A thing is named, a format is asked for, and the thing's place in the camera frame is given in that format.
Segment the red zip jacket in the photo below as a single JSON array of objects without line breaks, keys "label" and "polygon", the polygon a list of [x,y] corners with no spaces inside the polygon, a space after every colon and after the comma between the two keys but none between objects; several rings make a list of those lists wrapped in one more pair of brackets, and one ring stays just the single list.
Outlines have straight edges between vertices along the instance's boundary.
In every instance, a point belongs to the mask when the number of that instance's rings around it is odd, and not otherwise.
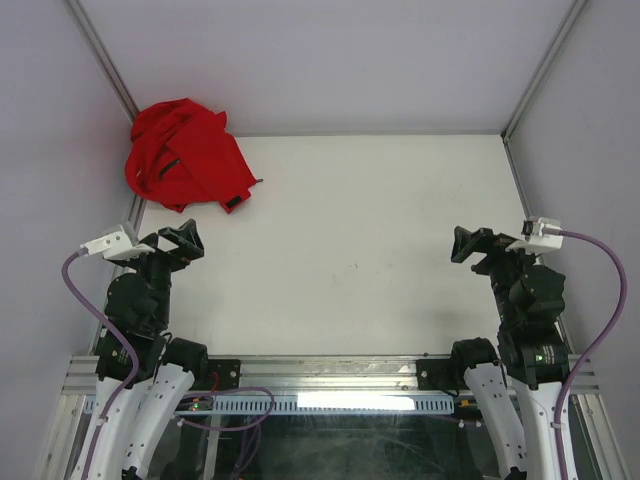
[{"label": "red zip jacket", "polygon": [[178,213],[202,203],[233,212],[260,180],[226,125],[224,112],[188,98],[142,110],[130,132],[128,186],[137,196]]}]

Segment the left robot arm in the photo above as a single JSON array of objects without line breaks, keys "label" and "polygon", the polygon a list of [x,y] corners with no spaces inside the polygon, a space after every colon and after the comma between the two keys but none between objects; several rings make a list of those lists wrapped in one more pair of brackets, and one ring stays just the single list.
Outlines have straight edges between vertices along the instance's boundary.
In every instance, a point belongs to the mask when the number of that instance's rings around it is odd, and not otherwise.
[{"label": "left robot arm", "polygon": [[[75,260],[94,255],[125,270],[109,284],[102,310],[69,274]],[[197,223],[189,219],[144,238],[118,225],[63,263],[65,285],[101,325],[95,404],[72,478],[146,478],[181,399],[208,380],[206,346],[168,332],[172,275],[203,255]]]}]

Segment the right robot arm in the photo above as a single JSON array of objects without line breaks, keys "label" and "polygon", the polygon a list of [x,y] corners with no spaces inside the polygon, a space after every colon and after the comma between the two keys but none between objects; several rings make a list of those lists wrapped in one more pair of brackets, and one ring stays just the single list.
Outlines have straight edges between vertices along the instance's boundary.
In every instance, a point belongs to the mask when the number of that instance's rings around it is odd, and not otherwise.
[{"label": "right robot arm", "polygon": [[525,243],[488,228],[454,230],[451,260],[489,278],[500,320],[497,340],[454,343],[448,378],[468,387],[480,409],[504,479],[560,479],[574,473],[558,459],[567,403],[560,399],[570,365],[556,327],[564,275],[538,263]]}]

